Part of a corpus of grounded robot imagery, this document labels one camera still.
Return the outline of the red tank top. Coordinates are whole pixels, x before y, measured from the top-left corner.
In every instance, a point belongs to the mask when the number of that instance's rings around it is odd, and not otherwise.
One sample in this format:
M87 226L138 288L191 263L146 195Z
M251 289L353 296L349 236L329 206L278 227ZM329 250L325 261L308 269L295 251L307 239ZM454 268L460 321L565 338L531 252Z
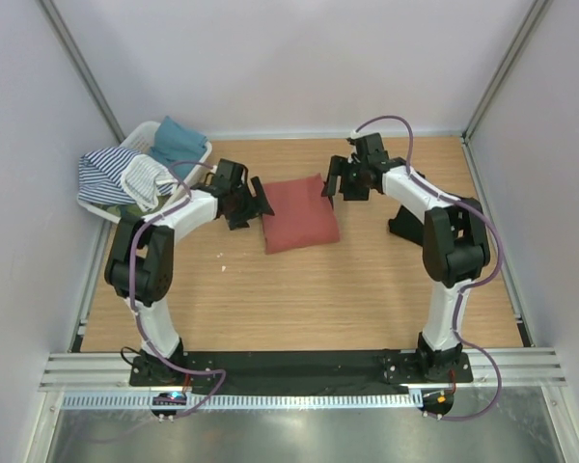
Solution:
M320 174L263 186L274 211L262 217L268 255L340 241L333 206L328 197L321 196L323 187Z

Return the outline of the black tank top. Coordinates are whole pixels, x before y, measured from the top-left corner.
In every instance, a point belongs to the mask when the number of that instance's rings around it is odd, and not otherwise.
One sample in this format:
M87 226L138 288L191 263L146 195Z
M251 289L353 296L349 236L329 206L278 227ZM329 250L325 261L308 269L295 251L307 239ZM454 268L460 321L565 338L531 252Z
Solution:
M400 206L397 215L388 220L388 231L401 239L423 246L424 225L403 205Z

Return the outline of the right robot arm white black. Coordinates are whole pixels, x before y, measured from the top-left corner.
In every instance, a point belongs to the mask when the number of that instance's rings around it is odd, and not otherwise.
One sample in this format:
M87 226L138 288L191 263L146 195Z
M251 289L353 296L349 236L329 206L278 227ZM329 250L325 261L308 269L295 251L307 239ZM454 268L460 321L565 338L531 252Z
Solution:
M421 246L433 282L427 323L409 364L428 382L449 380L461 365L460 324L470 286L490 262L482 207L472 198L445 193L404 159L390 157L377 133L347 141L353 152L331 158L321 194L366 201L376 191L400 204L389 231Z

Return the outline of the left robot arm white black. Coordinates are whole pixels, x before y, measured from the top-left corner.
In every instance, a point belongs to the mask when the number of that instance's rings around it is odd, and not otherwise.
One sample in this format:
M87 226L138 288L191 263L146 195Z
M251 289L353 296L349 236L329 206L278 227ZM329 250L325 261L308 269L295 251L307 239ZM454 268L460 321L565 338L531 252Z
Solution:
M182 189L175 202L151 215L122 218L106 262L105 282L129 306L141 337L140 350L129 362L132 386L176 386L186 377L206 374L187 368L170 315L176 244L219 218L234 231L274 214L261 179L228 159L220 160L204 180Z

